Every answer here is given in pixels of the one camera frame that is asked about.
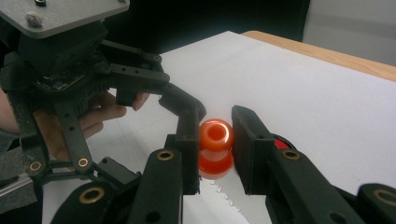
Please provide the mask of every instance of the finger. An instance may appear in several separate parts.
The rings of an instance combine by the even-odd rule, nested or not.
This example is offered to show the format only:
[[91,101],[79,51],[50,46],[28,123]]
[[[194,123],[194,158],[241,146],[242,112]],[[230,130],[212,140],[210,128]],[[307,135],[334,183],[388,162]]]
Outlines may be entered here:
[[89,138],[93,136],[96,133],[99,133],[100,131],[103,130],[104,124],[103,122],[95,123],[92,126],[82,130],[84,137]]
[[89,101],[89,108],[98,108],[100,106],[115,105],[116,97],[108,91],[97,93]]
[[149,93],[146,92],[138,92],[136,95],[136,99],[132,102],[132,109],[134,111],[139,110],[143,104],[147,101],[149,98]]
[[126,114],[126,107],[122,105],[109,105],[91,110],[79,119],[80,128],[86,129],[96,123],[109,119],[121,118]]

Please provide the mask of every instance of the brass screw insert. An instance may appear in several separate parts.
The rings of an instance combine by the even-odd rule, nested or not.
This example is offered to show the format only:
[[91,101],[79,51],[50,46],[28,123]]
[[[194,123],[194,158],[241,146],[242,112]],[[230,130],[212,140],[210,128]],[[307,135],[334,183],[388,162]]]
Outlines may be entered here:
[[157,159],[160,161],[170,161],[175,157],[172,151],[164,150],[157,154]]
[[80,167],[85,167],[85,166],[88,165],[88,160],[85,159],[85,158],[82,158],[82,159],[80,159],[80,160],[78,161],[78,165],[79,165]]
[[282,154],[284,157],[286,157],[287,159],[289,159],[291,161],[297,161],[301,158],[300,154],[296,151],[283,150]]
[[96,203],[105,195],[105,190],[100,187],[93,187],[82,191],[79,195],[81,203]]
[[381,202],[396,206],[396,194],[384,189],[376,189],[374,196]]
[[29,168],[30,168],[31,171],[37,171],[37,170],[39,170],[41,168],[41,162],[34,161],[34,162],[30,163]]

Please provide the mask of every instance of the screw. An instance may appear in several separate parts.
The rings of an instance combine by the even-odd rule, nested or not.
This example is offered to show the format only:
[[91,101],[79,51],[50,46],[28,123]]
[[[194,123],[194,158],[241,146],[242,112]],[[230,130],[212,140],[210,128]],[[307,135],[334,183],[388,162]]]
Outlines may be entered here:
[[27,21],[27,24],[31,27],[41,27],[43,26],[43,21],[41,20],[40,15],[38,15],[34,11],[28,11],[25,15],[25,19]]
[[35,0],[35,5],[38,7],[45,7],[47,4],[46,0]]

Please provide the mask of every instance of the table surface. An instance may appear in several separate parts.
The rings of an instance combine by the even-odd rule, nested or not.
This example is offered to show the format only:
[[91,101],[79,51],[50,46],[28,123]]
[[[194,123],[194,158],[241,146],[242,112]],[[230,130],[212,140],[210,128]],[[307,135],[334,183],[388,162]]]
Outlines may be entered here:
[[[331,63],[290,48],[303,54],[310,49]],[[384,70],[392,77],[394,67],[328,52],[258,32],[226,32],[162,57],[171,82],[205,105],[205,119],[231,123],[234,105],[250,108],[335,186],[354,194],[364,183],[395,187],[396,83],[379,78]],[[379,75],[365,76],[371,73],[333,64],[344,62]],[[162,148],[165,136],[177,129],[177,116],[164,110],[158,99],[150,96],[137,113],[129,110],[123,118],[108,120],[87,140],[93,160],[108,156],[134,172],[144,171],[149,153]],[[60,181],[45,186],[44,223],[79,184]],[[186,223],[270,223],[263,196],[246,196],[234,169],[214,185],[202,182],[201,190],[183,200]]]
[[248,31],[242,35],[281,47],[328,63],[338,64],[373,76],[396,81],[396,67],[384,63],[377,63],[337,51],[319,48],[313,45],[297,42],[276,35],[269,35],[259,31]]

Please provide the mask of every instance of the wall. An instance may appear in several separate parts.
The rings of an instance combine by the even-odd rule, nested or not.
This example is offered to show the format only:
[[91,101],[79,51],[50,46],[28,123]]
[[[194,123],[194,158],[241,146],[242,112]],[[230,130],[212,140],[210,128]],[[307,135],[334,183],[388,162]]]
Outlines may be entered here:
[[396,1],[311,0],[303,42],[396,65]]

